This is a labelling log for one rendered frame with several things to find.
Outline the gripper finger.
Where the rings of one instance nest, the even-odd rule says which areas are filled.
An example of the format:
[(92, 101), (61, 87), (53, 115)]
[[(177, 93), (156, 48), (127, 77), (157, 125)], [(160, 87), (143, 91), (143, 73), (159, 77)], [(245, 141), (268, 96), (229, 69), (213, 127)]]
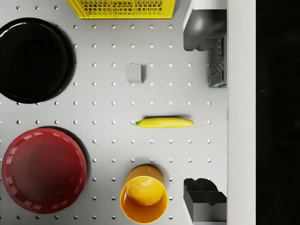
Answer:
[(186, 178), (183, 199), (192, 225), (227, 225), (227, 198), (212, 181)]
[(226, 9), (192, 10), (183, 32), (184, 50), (208, 51), (226, 33)]

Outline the banana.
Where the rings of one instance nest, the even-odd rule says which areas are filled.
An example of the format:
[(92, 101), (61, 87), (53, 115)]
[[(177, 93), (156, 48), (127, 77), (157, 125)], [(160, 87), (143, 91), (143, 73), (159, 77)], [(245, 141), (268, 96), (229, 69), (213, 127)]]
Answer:
[(142, 128), (185, 128), (193, 125), (194, 122), (192, 120), (175, 117), (146, 118), (134, 122), (134, 126)]

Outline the dark grey basket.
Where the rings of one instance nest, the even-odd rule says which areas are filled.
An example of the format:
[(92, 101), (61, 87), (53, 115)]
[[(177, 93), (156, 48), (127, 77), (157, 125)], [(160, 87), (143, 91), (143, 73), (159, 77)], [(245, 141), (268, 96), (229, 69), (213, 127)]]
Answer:
[(217, 41), (209, 50), (209, 75), (210, 88), (227, 88), (227, 35)]

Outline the yellow bowl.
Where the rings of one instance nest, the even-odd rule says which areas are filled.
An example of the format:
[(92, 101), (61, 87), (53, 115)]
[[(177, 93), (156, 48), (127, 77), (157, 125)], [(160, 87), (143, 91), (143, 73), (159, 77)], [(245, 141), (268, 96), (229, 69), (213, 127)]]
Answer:
[(167, 206), (165, 179), (157, 168), (140, 165), (128, 173), (120, 193), (120, 207), (128, 219), (150, 224), (163, 216)]

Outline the grey cube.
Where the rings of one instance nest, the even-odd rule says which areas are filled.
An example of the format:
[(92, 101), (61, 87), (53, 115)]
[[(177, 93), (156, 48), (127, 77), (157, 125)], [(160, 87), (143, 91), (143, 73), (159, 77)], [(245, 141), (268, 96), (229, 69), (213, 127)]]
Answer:
[(127, 65), (126, 79), (129, 83), (140, 84), (142, 79), (142, 66), (141, 65)]

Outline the yellow basket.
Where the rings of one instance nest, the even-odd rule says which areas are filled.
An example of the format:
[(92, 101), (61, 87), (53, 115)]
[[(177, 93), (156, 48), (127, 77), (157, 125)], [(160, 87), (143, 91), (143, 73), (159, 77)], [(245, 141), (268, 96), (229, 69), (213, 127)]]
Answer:
[(66, 0), (80, 19), (171, 19), (176, 0)]

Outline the red plate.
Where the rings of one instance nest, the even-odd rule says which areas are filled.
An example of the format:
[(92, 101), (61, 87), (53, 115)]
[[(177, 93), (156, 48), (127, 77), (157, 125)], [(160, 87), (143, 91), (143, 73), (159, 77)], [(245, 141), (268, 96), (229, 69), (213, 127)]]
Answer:
[(77, 200), (85, 186), (87, 165), (72, 137), (58, 129), (39, 127), (9, 144), (1, 175), (5, 191), (17, 205), (50, 214)]

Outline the black plate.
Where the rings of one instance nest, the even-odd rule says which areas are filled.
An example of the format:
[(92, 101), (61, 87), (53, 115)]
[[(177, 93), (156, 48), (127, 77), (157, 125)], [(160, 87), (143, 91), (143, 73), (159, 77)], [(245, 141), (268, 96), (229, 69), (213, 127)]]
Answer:
[(0, 94), (35, 104), (61, 94), (75, 73), (69, 37), (48, 21), (24, 17), (0, 28)]

